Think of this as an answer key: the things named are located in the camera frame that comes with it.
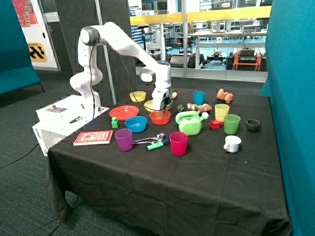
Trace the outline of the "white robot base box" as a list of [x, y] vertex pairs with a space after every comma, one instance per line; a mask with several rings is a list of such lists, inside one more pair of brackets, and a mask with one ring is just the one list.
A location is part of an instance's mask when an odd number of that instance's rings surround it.
[[[47, 156], [50, 147], [107, 110], [108, 108], [102, 107], [99, 102], [96, 102], [95, 106], [88, 105], [84, 97], [80, 95], [70, 95], [36, 110], [39, 122], [32, 129], [43, 155]], [[84, 118], [78, 122], [69, 123], [77, 117]]]

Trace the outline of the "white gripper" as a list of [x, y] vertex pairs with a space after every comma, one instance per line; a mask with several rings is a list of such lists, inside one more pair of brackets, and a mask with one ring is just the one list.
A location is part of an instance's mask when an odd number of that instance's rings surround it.
[[152, 93], [153, 110], [160, 111], [164, 114], [165, 110], [169, 110], [173, 104], [172, 89], [170, 88], [155, 88]]

